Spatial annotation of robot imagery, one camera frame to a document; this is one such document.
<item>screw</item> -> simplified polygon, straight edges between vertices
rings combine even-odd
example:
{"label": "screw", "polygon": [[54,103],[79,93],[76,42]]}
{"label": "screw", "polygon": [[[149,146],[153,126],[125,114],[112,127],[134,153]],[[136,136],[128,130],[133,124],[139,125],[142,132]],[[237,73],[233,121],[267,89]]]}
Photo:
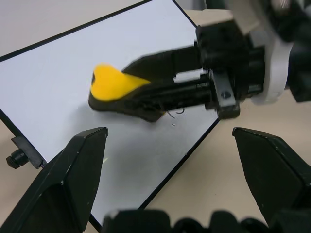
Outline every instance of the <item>screw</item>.
{"label": "screw", "polygon": [[220,94],[223,99],[227,99],[231,97],[231,94],[228,91],[224,91]]}

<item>table surface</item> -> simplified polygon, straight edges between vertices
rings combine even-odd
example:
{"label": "table surface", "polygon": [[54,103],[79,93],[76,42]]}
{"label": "table surface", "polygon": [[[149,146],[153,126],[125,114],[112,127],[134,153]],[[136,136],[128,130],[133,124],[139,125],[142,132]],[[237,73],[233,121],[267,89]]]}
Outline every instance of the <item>table surface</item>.
{"label": "table surface", "polygon": [[194,40],[194,25],[173,1],[153,0],[0,63],[0,107],[47,162],[80,131],[108,128],[92,208],[99,222],[111,210],[140,207],[217,114],[198,106],[148,123],[94,111],[87,103],[93,68],[106,62],[121,70],[140,56]]}
{"label": "table surface", "polygon": [[[137,1],[115,0],[107,4],[99,0],[50,2],[21,0],[1,1],[0,55],[23,48],[61,33]],[[230,18],[224,11],[188,11],[194,22],[204,24]],[[212,211],[227,209],[239,219],[252,216],[263,219],[247,187],[238,150],[231,136],[233,127],[246,127],[282,137],[307,163],[311,164],[310,103],[297,104],[289,91],[273,105],[254,106],[247,100],[241,105],[241,116],[220,122],[192,156],[183,164],[148,208],[164,209],[174,223],[190,216],[207,225]],[[13,135],[0,124],[0,224],[6,219],[26,191],[38,170],[30,164],[13,170],[5,157],[16,147]],[[88,227],[86,232],[96,232]]]}

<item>beige table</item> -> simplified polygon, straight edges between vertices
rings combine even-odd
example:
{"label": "beige table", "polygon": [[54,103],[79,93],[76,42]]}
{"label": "beige table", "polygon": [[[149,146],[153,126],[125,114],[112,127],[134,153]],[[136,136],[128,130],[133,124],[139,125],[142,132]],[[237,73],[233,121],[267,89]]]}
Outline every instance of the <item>beige table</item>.
{"label": "beige table", "polygon": [[[0,56],[66,31],[92,19],[131,5],[138,0],[106,1],[29,1],[4,0],[0,3]],[[199,24],[224,20],[226,11],[188,12]],[[175,222],[190,216],[207,224],[212,211],[227,209],[238,218],[262,216],[251,196],[243,176],[234,138],[233,127],[247,127],[281,136],[311,164],[308,156],[311,132],[311,104],[296,104],[286,91],[280,101],[269,106],[255,107],[247,100],[241,116],[222,121],[207,136],[183,164],[148,208],[167,211]],[[13,135],[0,123],[0,224],[4,222],[18,200],[38,173],[30,164],[13,170],[5,157],[16,148],[10,141]],[[95,232],[89,226],[86,232]]]}

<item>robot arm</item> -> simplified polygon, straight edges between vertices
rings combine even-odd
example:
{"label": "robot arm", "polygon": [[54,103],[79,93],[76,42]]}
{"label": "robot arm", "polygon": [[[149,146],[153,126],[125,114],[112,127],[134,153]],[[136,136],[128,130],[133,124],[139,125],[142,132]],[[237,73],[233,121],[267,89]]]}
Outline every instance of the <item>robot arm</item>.
{"label": "robot arm", "polygon": [[[216,109],[219,119],[234,118],[245,98],[258,104],[275,102],[286,86],[298,102],[310,101],[311,20],[296,1],[279,4],[227,1],[234,21],[197,27],[192,47],[134,61],[121,74],[145,84],[117,98],[104,100],[93,91],[107,76],[96,68],[89,105],[154,122],[165,111],[201,104]],[[198,79],[174,82],[177,73],[201,68]],[[124,77],[114,78],[122,86]],[[109,88],[105,84],[101,92]]]}

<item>yellow object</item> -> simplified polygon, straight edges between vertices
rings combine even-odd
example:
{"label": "yellow object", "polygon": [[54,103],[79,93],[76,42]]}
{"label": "yellow object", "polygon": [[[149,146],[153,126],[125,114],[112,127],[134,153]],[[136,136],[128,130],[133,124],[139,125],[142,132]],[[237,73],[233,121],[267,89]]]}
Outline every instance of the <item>yellow object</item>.
{"label": "yellow object", "polygon": [[148,80],[124,74],[109,65],[96,66],[94,77],[91,93],[94,98],[102,101],[118,100],[135,89],[150,84]]}

